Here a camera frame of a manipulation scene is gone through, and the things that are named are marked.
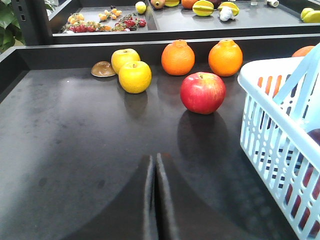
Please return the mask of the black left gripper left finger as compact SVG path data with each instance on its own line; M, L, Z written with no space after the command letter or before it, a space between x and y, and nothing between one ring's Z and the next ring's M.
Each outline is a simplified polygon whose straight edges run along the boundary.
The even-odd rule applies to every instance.
M118 195L66 240L151 240L153 157L144 155Z

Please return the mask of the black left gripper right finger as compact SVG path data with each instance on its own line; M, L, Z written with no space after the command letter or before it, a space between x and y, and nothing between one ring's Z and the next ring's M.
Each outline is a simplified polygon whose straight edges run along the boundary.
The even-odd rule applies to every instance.
M161 240L248 240L250 235L208 206L184 180L168 153L156 156Z

